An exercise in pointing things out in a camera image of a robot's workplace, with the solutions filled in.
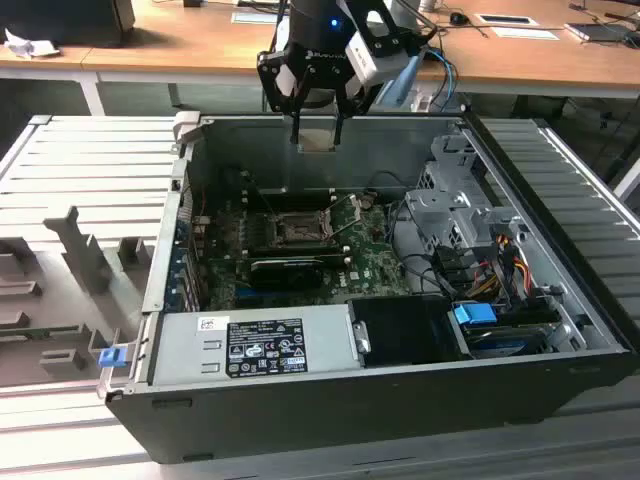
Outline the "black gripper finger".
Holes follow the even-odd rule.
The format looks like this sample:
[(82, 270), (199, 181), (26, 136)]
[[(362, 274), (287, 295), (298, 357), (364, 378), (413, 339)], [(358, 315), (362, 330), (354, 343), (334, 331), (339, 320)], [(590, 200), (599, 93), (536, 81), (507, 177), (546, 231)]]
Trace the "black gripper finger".
[(333, 145), (337, 146), (341, 144), (345, 120), (365, 115), (379, 95), (383, 84), (366, 86), (356, 75), (348, 78), (343, 74), (334, 74), (333, 82), (337, 106)]
[(257, 73), (266, 100), (274, 113), (292, 119), (290, 142), (299, 141), (300, 114), (303, 105), (303, 60), (298, 45), (287, 45), (283, 51), (260, 52)]

